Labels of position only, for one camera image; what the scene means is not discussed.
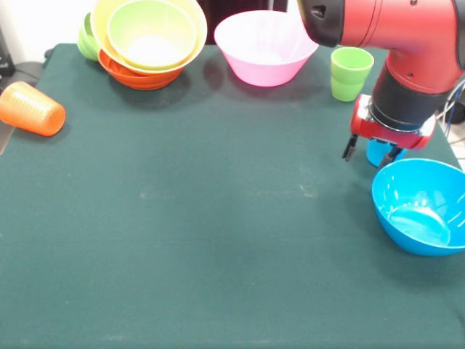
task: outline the light green bowl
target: light green bowl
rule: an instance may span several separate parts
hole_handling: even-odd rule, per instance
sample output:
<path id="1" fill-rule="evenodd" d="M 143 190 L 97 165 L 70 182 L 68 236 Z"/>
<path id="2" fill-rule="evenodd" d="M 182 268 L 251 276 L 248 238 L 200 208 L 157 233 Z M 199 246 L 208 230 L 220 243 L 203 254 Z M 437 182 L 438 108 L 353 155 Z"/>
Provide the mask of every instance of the light green bowl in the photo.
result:
<path id="1" fill-rule="evenodd" d="M 122 4 L 108 21 L 108 38 L 125 61 L 137 68 L 165 70 L 182 64 L 195 48 L 190 16 L 164 0 Z"/>

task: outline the green tablecloth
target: green tablecloth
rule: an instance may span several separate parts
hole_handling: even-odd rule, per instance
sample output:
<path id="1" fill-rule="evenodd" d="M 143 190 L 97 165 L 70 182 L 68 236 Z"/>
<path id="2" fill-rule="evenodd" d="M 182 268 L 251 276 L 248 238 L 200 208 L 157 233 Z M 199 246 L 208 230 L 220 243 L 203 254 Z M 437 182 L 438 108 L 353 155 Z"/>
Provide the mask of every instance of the green tablecloth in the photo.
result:
<path id="1" fill-rule="evenodd" d="M 58 45 L 38 88 L 64 129 L 0 158 L 1 347 L 464 348 L 465 254 L 381 229 L 330 52 L 260 89 L 206 47 L 138 92 Z M 439 130 L 413 155 L 457 165 Z"/>

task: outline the cup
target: cup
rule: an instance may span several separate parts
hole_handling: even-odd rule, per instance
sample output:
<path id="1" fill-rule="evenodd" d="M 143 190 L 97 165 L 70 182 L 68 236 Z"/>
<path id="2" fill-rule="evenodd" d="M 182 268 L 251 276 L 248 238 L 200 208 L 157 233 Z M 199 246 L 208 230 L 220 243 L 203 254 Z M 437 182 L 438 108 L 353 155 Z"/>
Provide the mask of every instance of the cup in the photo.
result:
<path id="1" fill-rule="evenodd" d="M 383 160 L 384 156 L 392 150 L 392 145 L 389 143 L 381 143 L 377 140 L 369 140 L 366 148 L 366 157 L 370 164 L 375 167 L 379 167 L 379 164 Z M 403 149 L 400 154 L 396 157 L 396 160 L 400 160 L 404 157 L 406 149 Z"/>
<path id="2" fill-rule="evenodd" d="M 99 45 L 92 34 L 90 13 L 86 15 L 83 24 L 79 28 L 77 44 L 79 51 L 85 58 L 94 61 L 98 60 Z"/>
<path id="3" fill-rule="evenodd" d="M 340 47 L 331 54 L 331 93 L 342 102 L 351 102 L 361 93 L 375 60 L 358 47 Z"/>
<path id="4" fill-rule="evenodd" d="M 0 95 L 0 119 L 8 125 L 52 136 L 65 123 L 63 106 L 30 84 L 19 81 Z"/>

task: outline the white floor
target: white floor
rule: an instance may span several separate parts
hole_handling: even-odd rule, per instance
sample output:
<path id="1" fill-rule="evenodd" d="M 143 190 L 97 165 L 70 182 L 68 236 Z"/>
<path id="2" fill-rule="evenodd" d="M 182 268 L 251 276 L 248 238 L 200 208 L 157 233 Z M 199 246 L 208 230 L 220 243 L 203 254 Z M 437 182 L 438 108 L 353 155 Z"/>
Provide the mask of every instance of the white floor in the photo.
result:
<path id="1" fill-rule="evenodd" d="M 453 152 L 460 163 L 460 166 L 465 170 L 465 122 L 461 124 L 452 125 L 448 141 Z"/>

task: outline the blue bowl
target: blue bowl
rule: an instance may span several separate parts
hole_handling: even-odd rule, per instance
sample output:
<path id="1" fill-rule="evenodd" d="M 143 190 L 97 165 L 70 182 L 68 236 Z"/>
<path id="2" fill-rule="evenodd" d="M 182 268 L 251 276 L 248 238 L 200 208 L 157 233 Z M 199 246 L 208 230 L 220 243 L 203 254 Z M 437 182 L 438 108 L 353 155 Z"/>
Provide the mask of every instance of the blue bowl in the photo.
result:
<path id="1" fill-rule="evenodd" d="M 405 159 L 372 184 L 379 222 L 405 251 L 445 256 L 465 250 L 465 173 L 439 161 Z"/>

